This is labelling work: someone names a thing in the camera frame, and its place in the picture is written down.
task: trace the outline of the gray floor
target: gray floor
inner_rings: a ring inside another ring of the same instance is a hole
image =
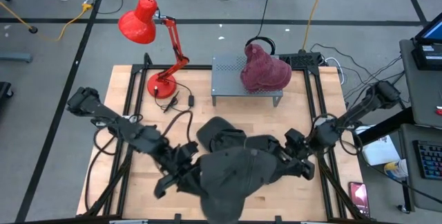
[[[27,18],[73,18],[84,0],[13,0],[10,7]],[[418,0],[427,19],[442,11],[441,0]],[[269,0],[266,19],[308,19],[314,0]],[[121,11],[97,18],[117,19],[136,6],[124,0]],[[178,19],[260,19],[265,0],[158,0],[162,14]],[[117,8],[119,0],[103,0],[100,11]],[[89,18],[87,12],[83,18]],[[0,18],[10,15],[0,8]],[[320,0],[314,19],[364,21],[418,21],[410,0]],[[57,36],[62,24],[34,24],[40,32]],[[0,81],[13,84],[15,96],[2,109],[0,119],[0,223],[13,222],[47,136],[50,123],[66,83],[86,24],[72,24],[58,43],[31,35],[21,24],[0,24],[0,50],[31,53],[31,64],[0,62]],[[259,25],[187,24],[178,26],[183,52],[192,64],[209,64],[213,55],[242,53],[244,43],[256,35]],[[398,41],[414,36],[421,27],[400,26],[312,26],[307,47],[314,43],[335,46],[369,71],[377,71],[399,55]],[[294,53],[301,44],[305,26],[266,25],[261,35],[272,38],[277,53]],[[320,47],[325,57],[335,57],[342,66],[368,75],[346,57]],[[149,52],[156,64],[174,61],[166,28],[158,26],[157,39],[148,46],[125,39],[116,24],[95,24],[86,45],[73,90],[92,86],[106,94],[111,68],[115,64],[141,63]],[[384,78],[401,72],[402,63],[381,73]],[[356,74],[344,70],[344,93],[359,84]],[[408,99],[405,80],[397,87]],[[348,100],[352,102],[355,95]],[[364,122],[377,123],[400,111],[371,113]],[[66,218],[75,215],[92,147],[93,127],[88,120],[63,114],[27,221]],[[432,223],[441,213],[418,209],[404,215],[395,209],[403,201],[401,187],[361,168],[369,191],[372,216],[397,223]]]

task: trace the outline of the red towel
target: red towel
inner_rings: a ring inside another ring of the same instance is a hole
[[[291,67],[272,58],[258,44],[249,44],[244,50],[247,63],[241,71],[241,81],[248,91],[274,91],[286,87],[291,78]]]

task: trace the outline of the wooden table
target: wooden table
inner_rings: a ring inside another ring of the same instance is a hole
[[[114,66],[110,78],[108,91],[104,104],[122,113],[131,66]],[[159,71],[148,70],[147,78]],[[195,106],[191,126],[191,138],[196,140],[196,131],[213,116],[220,116],[232,123],[236,128],[242,129],[248,136],[270,134],[284,144],[284,133],[290,128],[299,130],[307,135],[311,128],[309,105],[305,89],[305,81],[302,72],[293,71],[289,85],[284,88],[278,107],[273,107],[271,99],[267,97],[220,97],[217,106],[211,103],[211,71],[210,70],[180,70],[174,74],[178,82],[188,86],[195,96]],[[320,78],[323,85],[323,93],[327,111],[340,116],[345,110],[343,93],[336,68],[320,68]],[[135,82],[136,95],[138,79]],[[315,105],[319,111],[317,94],[314,86],[314,78],[311,77],[314,91]],[[178,109],[187,108],[187,95],[189,92],[178,86],[180,90]],[[131,102],[131,113],[135,107],[135,98]],[[158,100],[160,104],[167,104],[169,99]],[[144,116],[143,124],[157,124],[158,129],[164,130],[166,125],[177,114],[176,111],[163,113],[155,104],[153,97],[146,91],[141,108]],[[171,146],[186,142],[186,125],[189,118],[183,116],[173,126],[167,137]],[[110,138],[107,131],[102,131],[98,137],[98,143],[103,146]],[[350,133],[344,133],[343,139],[353,142]],[[197,156],[205,153],[204,148],[199,146]],[[336,161],[338,164],[340,181],[345,190],[348,182],[362,182],[361,171],[357,157],[346,154],[340,145],[336,145]],[[91,159],[97,153],[93,148]],[[316,158],[309,158],[317,164]],[[98,198],[108,184],[113,157],[101,155],[91,173],[89,204]],[[148,219],[173,219],[175,213],[181,213],[184,220],[205,219],[200,209],[198,197],[185,193],[177,193],[176,187],[171,187],[161,199],[156,199],[153,189],[161,173],[155,167],[153,160],[145,154],[134,153],[131,174],[128,182],[126,204],[123,218],[148,218]],[[329,184],[330,196],[334,216],[338,216],[336,194]],[[111,213],[116,212],[119,186],[114,191],[114,201]],[[84,213],[84,189],[81,194],[78,214]],[[271,185],[261,187],[257,192],[246,199],[241,220],[271,221],[280,215],[284,221],[326,221],[323,192],[320,183],[319,168],[313,180],[305,180],[293,176],[284,176]]]

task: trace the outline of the smartphone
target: smartphone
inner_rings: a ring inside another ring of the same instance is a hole
[[[352,202],[358,207],[359,211],[366,215],[366,217],[370,217],[367,188],[365,187],[365,184],[350,182],[349,192]]]

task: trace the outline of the lamp base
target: lamp base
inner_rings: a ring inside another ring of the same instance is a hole
[[[165,99],[172,96],[177,88],[175,78],[171,75],[167,78],[170,82],[158,80],[158,74],[152,75],[147,81],[147,91],[155,97],[155,87],[158,89],[157,99]]]

